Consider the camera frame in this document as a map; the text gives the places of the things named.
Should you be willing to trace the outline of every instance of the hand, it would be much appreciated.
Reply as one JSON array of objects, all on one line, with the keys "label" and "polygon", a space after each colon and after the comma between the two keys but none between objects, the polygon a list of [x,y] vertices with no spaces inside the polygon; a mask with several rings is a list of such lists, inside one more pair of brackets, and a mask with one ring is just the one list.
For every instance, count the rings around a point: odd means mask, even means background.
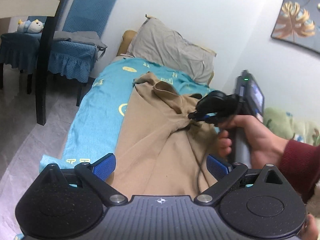
[{"label": "hand", "polygon": [[[267,127],[252,115],[236,115],[231,121],[219,125],[221,130],[243,127],[251,146],[251,165],[253,169],[262,169],[267,163],[279,167],[288,140],[274,135]],[[218,153],[221,157],[231,152],[232,141],[228,132],[223,130],[218,136]]]},{"label": "hand", "polygon": [[317,240],[318,239],[318,228],[316,225],[316,219],[313,215],[308,214],[304,225],[299,233],[299,237],[302,240]]}]

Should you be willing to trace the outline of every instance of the gray pillowcase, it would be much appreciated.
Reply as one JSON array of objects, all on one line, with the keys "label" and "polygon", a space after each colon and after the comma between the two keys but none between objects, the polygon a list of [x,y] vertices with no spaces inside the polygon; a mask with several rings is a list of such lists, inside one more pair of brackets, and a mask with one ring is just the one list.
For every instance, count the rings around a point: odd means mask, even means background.
[{"label": "gray pillowcase", "polygon": [[185,40],[156,18],[148,18],[132,39],[127,54],[181,70],[197,83],[207,83],[213,72],[213,51]]}]

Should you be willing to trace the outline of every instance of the plush penguin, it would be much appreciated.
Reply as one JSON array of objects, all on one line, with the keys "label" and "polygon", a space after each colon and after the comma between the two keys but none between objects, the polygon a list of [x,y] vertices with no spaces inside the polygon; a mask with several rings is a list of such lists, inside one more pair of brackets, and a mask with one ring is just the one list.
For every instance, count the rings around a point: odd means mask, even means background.
[{"label": "plush penguin", "polygon": [[39,33],[43,29],[43,23],[39,20],[34,20],[33,22],[19,20],[18,24],[19,33]]}]

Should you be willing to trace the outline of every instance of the tan garment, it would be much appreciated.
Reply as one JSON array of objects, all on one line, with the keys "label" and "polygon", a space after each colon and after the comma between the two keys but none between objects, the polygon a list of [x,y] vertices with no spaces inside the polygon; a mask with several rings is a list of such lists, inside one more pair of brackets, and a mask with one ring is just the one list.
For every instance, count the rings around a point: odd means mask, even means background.
[{"label": "tan garment", "polygon": [[205,164],[216,148],[214,127],[189,120],[198,99],[179,96],[153,73],[135,83],[118,138],[111,185],[129,199],[132,195],[194,198],[216,182]]}]

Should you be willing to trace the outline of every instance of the red sleeve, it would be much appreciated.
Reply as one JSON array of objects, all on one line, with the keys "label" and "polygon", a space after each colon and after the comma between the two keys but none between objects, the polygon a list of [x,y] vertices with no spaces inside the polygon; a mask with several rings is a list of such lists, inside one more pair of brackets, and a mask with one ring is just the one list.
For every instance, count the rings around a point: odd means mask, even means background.
[{"label": "red sleeve", "polygon": [[320,146],[290,140],[284,149],[279,170],[306,203],[320,178]]}]

